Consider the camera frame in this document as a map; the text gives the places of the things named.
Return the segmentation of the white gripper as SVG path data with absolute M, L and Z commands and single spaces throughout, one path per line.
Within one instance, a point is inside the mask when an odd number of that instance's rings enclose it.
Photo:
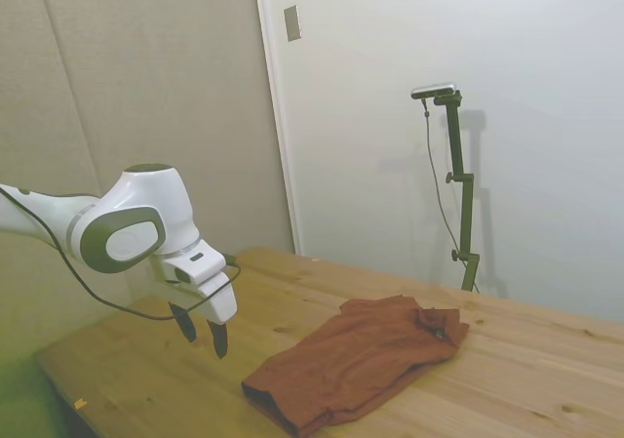
M 218 359 L 228 352 L 225 324 L 237 312 L 237 301 L 223 257 L 191 257 L 150 260 L 156 276 L 156 293 L 172 302 L 172 316 L 189 342 L 197 338 L 196 328 L 186 309 L 207 318 Z

